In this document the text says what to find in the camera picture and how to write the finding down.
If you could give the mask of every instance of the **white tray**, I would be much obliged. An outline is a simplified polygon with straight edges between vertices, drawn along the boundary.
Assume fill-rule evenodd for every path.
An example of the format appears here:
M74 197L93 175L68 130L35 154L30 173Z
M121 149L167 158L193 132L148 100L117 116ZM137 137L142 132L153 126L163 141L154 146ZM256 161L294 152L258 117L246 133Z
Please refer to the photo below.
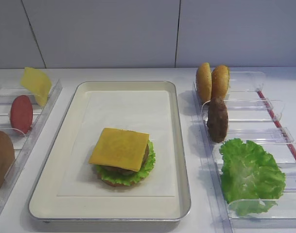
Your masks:
M110 187L88 164L104 127L150 134L156 163L132 187ZM29 202L40 220L179 221L190 210L176 91L170 82L78 86Z

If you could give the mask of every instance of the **tray rim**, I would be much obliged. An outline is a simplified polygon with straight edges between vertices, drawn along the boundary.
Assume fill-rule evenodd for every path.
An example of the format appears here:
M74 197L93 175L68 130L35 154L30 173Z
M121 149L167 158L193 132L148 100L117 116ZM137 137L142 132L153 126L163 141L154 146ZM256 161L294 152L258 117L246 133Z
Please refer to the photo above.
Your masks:
M178 124L179 124L179 129L178 130L178 134L179 134L179 138L181 139L181 146L182 146L182 160L183 160L183 167L184 167L184 173L185 173L185 179L187 181L187 195L188 195L188 207L186 209L186 211L181 214L179 217L175 217L175 218L48 218L48 217L37 217L37 216L34 216L32 211L30 210L30 203L31 203L31 200L32 200L32 197L33 197L33 194L35 192L35 189L38 185L38 182L40 180L40 177L43 173L43 170L45 168L45 165L47 163L47 160L49 158L49 155L55 145L55 142L56 142L56 139L60 133L60 130L62 128L62 125L65 121L65 118L67 116L67 113L68 113L68 110L69 108L71 107L71 104L75 98L75 95L78 91L78 89L80 88L80 86L86 84L86 83L168 83L170 84L173 89L174 89L174 105L175 107L177 108L177 111L178 111L178 114L177 114L177 121L178 121ZM191 205L192 205L192 202L191 202L191 193L190 193L190 184L189 184L189 178L188 178L188 171L187 171L187 166L186 166L186 157L185 157L185 150L184 150L184 144L183 144L183 137L182 137L182 131L181 131L181 119L180 119L180 114L179 114L179 106L178 106L178 99L177 99L177 90L176 90L176 86L173 82L171 81L160 81L160 80L156 80L156 81L85 81L85 82L82 82L80 84L77 85L74 93L72 94L69 102L68 102L68 105L66 107L66 110L62 116L62 120L60 121L59 125L58 125L58 129L54 135L54 137L52 138L52 142L51 142L51 145L47 151L47 154L45 156L45 159L43 160L42 162L42 166L38 172L38 175L37 177L35 178L35 182L34 182L34 185L32 186L32 189L31 189L31 192L30 192L30 195L27 199L27 203L28 203L28 206L27 206L27 212L29 214L29 216L31 216L32 219L35 219L35 220L39 220L39 221L43 221L43 222L73 222L73 221L86 221L86 222L178 222L180 221L181 219L183 219L185 216L187 216L190 212L190 209L191 209Z

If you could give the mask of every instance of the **cheese slice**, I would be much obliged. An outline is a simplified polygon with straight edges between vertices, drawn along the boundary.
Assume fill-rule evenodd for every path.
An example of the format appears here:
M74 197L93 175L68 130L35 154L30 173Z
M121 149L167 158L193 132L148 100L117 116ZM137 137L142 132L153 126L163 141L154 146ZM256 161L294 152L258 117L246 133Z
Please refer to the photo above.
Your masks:
M25 67L20 85L35 95L35 101L41 107L45 106L52 82L44 72L31 67Z
M147 133L104 128L88 162L139 171L148 140Z

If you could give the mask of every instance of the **green lettuce leaf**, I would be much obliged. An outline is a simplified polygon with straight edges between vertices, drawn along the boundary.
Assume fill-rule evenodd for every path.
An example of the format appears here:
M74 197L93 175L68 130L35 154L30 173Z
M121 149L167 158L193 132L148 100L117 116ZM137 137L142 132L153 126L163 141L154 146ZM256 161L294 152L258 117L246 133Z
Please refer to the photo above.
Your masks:
M97 171L101 174L102 180L110 181L112 183L121 183L126 186L130 186L132 182L138 183L141 179L146 178L149 175L150 171L152 171L154 163L156 161L156 154L153 150L153 144L151 141L148 141L148 146L149 155L146 163L144 164L144 166L141 167L141 169L138 172L135 172L133 174L122 175L118 172L108 171L99 165L95 165Z
M237 215L267 212L276 205L270 199L279 199L282 196L286 176L270 153L252 141L243 143L238 138L226 141L219 152L224 161L222 191L225 200Z

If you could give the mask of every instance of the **white countertop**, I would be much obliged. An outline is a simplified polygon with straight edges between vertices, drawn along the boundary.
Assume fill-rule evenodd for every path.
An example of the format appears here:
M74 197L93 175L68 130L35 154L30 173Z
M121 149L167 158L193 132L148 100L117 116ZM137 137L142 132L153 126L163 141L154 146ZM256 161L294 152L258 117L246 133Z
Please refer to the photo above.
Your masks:
M202 167L203 142L197 127L192 121L196 117L192 82L195 68L169 69L48 69L50 77L62 82L63 90L51 112L49 119L23 169L14 190L0 216L0 233L16 232L206 232L214 233L208 195L213 194L210 175ZM296 141L296 67L275 68L232 68L231 71L262 71L267 75L263 93L272 100L283 100L286 104L280 120ZM7 77L14 70L0 70L0 78ZM68 224L39 223L31 219L27 211L27 201L35 178L47 154L56 130L63 118L68 103L77 87L85 81L138 81L166 80L176 85L180 111L183 143L188 170L192 206L190 213L178 224L140 224L140 223L94 223ZM296 229L236 229L236 233L249 232L296 232Z

